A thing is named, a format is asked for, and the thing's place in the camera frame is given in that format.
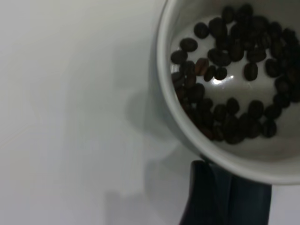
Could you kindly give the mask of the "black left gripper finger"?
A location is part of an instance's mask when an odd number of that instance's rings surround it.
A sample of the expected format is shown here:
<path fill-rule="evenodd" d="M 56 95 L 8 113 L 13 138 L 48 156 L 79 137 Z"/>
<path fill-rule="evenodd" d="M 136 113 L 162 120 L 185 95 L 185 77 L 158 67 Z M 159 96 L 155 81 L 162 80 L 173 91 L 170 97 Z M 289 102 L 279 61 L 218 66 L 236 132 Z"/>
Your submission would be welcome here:
<path fill-rule="evenodd" d="M 188 200 L 180 224 L 228 224 L 231 179 L 228 172 L 216 165 L 193 161 Z"/>

